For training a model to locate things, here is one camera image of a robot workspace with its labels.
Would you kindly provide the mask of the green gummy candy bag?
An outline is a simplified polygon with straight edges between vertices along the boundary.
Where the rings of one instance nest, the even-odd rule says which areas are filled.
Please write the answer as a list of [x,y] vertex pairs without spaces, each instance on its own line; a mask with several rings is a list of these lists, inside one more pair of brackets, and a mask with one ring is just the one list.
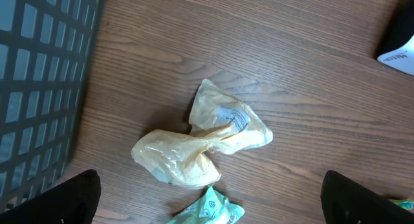
[[408,212],[414,213],[414,201],[391,199],[391,202],[398,205],[400,208],[407,210]]

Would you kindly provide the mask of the beige snack bag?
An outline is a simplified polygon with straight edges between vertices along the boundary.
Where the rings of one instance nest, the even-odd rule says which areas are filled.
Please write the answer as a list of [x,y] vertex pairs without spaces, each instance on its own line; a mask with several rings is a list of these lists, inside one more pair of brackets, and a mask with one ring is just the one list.
[[131,150],[135,162],[159,181],[190,189],[221,178],[206,151],[231,155],[272,142],[273,132],[240,99],[204,79],[197,90],[189,134],[156,129]]

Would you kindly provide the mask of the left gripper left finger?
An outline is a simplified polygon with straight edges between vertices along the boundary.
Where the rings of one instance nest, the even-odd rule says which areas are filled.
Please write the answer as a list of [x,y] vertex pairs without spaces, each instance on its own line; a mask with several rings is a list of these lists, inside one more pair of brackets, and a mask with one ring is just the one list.
[[101,196],[96,170],[86,170],[1,214],[1,224],[91,224]]

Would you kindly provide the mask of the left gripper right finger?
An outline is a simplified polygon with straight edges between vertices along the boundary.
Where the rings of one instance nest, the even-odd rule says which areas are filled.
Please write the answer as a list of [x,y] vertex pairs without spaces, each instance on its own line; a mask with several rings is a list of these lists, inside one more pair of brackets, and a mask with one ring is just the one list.
[[321,207],[326,224],[413,224],[413,213],[334,170],[325,174]]

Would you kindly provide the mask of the mint green snack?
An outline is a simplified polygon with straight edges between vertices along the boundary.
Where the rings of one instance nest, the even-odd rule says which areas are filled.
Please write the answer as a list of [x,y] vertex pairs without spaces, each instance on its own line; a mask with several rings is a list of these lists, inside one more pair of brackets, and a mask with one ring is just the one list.
[[243,207],[231,203],[211,186],[201,198],[174,216],[168,224],[234,224],[244,214]]

